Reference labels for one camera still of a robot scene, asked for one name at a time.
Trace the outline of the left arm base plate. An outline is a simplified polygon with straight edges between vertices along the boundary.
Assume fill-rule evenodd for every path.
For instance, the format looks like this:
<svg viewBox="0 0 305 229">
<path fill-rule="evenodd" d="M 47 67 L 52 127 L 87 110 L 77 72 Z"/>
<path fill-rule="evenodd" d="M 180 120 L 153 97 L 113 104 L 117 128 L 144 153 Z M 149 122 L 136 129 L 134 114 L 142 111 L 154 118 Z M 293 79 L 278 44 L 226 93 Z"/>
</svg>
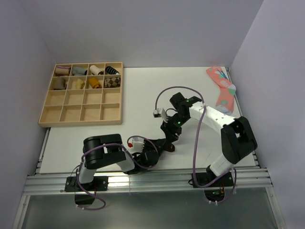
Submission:
<svg viewBox="0 0 305 229">
<path fill-rule="evenodd" d="M 99 176 L 94 177 L 92 182 L 82 184 L 83 188 L 87 191 L 106 191 L 108 188 L 108 177 Z M 76 177 L 67 177 L 64 188 L 65 192 L 81 192 L 82 189 L 77 183 Z"/>
</svg>

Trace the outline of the brown sock with striped cuff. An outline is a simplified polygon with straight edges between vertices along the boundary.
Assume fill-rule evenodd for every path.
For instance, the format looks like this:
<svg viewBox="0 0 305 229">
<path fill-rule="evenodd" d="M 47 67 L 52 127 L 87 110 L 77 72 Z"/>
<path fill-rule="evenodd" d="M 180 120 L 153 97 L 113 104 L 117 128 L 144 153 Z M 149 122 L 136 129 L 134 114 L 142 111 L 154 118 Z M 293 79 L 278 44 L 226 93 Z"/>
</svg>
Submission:
<svg viewBox="0 0 305 229">
<path fill-rule="evenodd" d="M 172 143 L 165 143 L 164 144 L 164 151 L 174 152 L 175 151 L 175 146 Z"/>
</svg>

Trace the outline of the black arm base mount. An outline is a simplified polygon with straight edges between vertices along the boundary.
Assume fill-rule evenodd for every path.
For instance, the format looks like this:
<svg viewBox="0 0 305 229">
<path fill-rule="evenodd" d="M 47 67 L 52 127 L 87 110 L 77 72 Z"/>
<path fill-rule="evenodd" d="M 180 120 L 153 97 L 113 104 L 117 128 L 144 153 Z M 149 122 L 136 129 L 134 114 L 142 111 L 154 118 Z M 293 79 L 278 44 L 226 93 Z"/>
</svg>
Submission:
<svg viewBox="0 0 305 229">
<path fill-rule="evenodd" d="M 188 181 L 188 184 L 193 186 L 193 188 L 198 188 L 198 186 L 193 181 L 193 174 L 191 174 L 191 179 Z M 200 186 L 207 185 L 208 183 L 212 182 L 216 176 L 213 173 L 201 172 L 196 173 L 197 183 Z M 223 177 L 218 179 L 217 181 L 213 182 L 208 187 L 232 187 L 234 184 L 234 179 L 232 177 L 231 172 L 226 173 Z"/>
</svg>

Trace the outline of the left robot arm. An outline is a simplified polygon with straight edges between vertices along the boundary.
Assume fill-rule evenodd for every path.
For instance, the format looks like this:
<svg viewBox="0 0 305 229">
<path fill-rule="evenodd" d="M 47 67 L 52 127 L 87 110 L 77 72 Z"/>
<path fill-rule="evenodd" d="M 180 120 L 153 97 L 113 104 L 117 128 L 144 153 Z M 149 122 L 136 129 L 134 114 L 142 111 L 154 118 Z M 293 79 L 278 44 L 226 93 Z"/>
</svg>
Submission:
<svg viewBox="0 0 305 229">
<path fill-rule="evenodd" d="M 163 151 L 168 149 L 165 138 L 147 139 L 139 135 L 128 138 L 127 146 L 122 143 L 120 134 L 88 137 L 83 141 L 81 167 L 77 172 L 76 186 L 81 190 L 92 187 L 95 172 L 116 164 L 123 173 L 134 175 L 146 172 L 156 166 Z"/>
</svg>

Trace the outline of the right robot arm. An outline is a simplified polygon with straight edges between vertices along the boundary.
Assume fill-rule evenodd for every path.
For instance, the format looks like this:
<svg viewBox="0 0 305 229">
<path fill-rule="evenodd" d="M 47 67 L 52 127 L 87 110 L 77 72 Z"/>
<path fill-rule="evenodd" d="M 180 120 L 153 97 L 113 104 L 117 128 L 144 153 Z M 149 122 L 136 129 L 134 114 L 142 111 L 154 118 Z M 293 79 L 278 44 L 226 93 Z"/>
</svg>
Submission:
<svg viewBox="0 0 305 229">
<path fill-rule="evenodd" d="M 211 186 L 217 186 L 223 175 L 257 149 L 257 141 L 245 117 L 234 118 L 223 114 L 206 106 L 202 99 L 196 96 L 187 99 L 181 93 L 173 95 L 170 103 L 176 110 L 173 116 L 168 116 L 164 109 L 156 108 L 153 112 L 154 117 L 163 119 L 161 129 L 167 143 L 178 140 L 182 125 L 190 119 L 207 125 L 220 135 L 222 153 L 205 172 L 207 183 Z"/>
</svg>

